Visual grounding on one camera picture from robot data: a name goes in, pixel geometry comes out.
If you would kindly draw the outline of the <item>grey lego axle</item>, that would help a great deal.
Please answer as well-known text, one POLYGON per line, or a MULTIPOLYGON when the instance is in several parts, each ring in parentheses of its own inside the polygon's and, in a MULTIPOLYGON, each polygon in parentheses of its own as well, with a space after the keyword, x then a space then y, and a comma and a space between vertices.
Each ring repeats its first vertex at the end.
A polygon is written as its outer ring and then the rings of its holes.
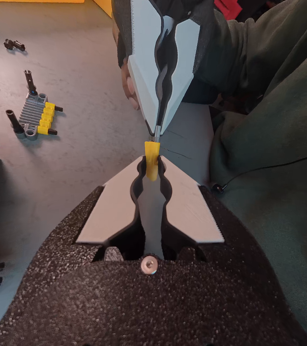
POLYGON ((161 127, 156 125, 154 135, 149 137, 149 141, 160 143, 160 131, 161 127))

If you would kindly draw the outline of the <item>person's right forearm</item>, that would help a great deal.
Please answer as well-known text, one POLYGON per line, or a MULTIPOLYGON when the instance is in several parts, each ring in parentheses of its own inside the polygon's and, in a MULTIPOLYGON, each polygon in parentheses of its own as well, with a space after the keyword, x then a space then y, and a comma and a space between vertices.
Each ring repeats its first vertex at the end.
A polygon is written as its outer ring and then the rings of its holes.
POLYGON ((283 1, 257 20, 226 21, 215 10, 205 56, 183 98, 211 104, 217 96, 269 93, 307 58, 307 1, 283 1))

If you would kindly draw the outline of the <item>person's green hoodie torso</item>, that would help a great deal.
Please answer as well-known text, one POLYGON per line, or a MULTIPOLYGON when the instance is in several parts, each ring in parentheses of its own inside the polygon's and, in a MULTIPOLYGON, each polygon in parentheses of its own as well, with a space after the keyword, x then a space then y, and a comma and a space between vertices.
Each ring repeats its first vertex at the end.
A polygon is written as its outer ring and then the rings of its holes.
POLYGON ((213 120, 210 177, 236 177, 220 198, 266 253, 307 332, 307 58, 271 86, 247 115, 213 120))

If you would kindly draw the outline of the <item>person's right hand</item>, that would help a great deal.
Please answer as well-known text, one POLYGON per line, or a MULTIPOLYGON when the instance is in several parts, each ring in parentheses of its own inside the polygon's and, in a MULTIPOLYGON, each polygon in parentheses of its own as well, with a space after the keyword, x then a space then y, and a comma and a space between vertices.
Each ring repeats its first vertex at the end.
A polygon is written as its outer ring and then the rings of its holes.
POLYGON ((117 27, 115 22, 114 15, 112 14, 112 34, 117 46, 117 57, 118 65, 121 68, 121 80, 122 87, 125 93, 125 96, 130 101, 131 105, 135 110, 140 110, 139 101, 134 89, 134 84, 130 76, 130 71, 128 68, 128 58, 123 55, 122 50, 122 39, 120 39, 120 30, 117 27))

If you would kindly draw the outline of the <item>red plastic crate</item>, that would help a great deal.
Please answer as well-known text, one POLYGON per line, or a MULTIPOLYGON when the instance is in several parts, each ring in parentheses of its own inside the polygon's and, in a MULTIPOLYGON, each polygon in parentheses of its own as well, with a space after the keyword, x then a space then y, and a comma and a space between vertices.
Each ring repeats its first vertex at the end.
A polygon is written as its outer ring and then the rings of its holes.
POLYGON ((215 0, 214 5, 221 11, 226 20, 236 19, 242 11, 237 0, 215 0))

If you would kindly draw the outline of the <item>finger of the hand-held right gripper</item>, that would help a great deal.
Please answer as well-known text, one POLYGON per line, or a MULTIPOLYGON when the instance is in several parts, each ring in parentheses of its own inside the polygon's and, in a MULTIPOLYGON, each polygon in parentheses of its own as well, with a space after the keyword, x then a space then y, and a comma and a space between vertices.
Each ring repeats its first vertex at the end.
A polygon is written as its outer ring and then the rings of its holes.
POLYGON ((153 1, 132 0, 130 6, 132 54, 128 68, 140 110, 153 136, 160 106, 157 84, 161 72, 156 53, 163 36, 164 19, 153 1))
POLYGON ((158 135, 164 134, 194 77, 199 32, 200 25, 191 19, 175 23, 172 18, 164 18, 157 56, 162 68, 158 79, 158 135))

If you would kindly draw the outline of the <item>black angled lego connector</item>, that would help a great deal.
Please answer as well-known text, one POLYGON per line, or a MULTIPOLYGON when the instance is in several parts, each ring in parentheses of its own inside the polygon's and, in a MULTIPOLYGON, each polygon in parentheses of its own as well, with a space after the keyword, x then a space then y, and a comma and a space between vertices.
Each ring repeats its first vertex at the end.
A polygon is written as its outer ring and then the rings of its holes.
POLYGON ((17 40, 10 40, 10 39, 6 39, 4 41, 4 47, 7 49, 7 50, 14 50, 14 49, 17 49, 21 52, 24 52, 26 51, 26 48, 25 48, 25 45, 18 42, 17 40))

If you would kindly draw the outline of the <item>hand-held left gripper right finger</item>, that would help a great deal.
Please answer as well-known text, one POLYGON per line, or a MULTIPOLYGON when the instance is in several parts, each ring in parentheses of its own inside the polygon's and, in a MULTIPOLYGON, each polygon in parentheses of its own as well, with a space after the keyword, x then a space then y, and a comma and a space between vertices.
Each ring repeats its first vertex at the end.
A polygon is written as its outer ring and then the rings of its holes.
POLYGON ((161 237, 167 246, 224 243, 200 185, 164 156, 159 156, 163 206, 161 237))

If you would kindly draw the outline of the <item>yellow lego beam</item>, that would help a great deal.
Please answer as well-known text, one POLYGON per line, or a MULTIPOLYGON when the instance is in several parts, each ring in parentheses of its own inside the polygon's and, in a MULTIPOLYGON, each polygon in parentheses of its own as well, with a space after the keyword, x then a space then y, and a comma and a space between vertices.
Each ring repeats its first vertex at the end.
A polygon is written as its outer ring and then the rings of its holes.
POLYGON ((145 141, 145 157, 146 157, 146 176, 150 181, 156 181, 158 174, 158 156, 160 151, 160 143, 154 141, 145 141))

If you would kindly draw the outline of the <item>grey ribbed lego subassembly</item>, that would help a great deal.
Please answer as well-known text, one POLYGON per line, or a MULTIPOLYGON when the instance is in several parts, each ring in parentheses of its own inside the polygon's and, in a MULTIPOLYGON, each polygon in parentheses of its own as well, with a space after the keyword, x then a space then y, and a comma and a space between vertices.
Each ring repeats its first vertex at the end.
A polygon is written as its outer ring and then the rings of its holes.
POLYGON ((38 135, 57 136, 58 132, 52 128, 52 122, 55 114, 63 112, 63 108, 50 103, 45 93, 37 92, 31 71, 25 70, 24 73, 28 94, 21 113, 17 118, 13 110, 5 111, 15 136, 31 141, 35 141, 38 135))

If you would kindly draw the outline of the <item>yellow divided parts bin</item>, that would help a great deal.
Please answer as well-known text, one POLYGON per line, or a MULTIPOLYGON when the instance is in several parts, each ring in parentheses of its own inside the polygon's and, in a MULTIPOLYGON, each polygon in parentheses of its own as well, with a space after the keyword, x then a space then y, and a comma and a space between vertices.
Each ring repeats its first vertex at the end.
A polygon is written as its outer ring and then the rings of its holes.
MULTIPOLYGON (((85 0, 13 0, 9 2, 27 2, 27 3, 84 3, 85 0)), ((111 0, 93 0, 110 18, 112 17, 111 0)))

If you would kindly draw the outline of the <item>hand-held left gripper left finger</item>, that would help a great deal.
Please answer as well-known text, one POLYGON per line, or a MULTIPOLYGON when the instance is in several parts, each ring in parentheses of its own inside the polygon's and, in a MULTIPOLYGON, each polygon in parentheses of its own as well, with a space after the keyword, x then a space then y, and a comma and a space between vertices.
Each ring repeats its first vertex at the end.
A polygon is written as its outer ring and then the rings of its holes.
POLYGON ((138 197, 143 191, 144 175, 145 157, 139 156, 108 180, 86 218, 76 243, 105 246, 121 233, 133 230, 139 218, 138 197))

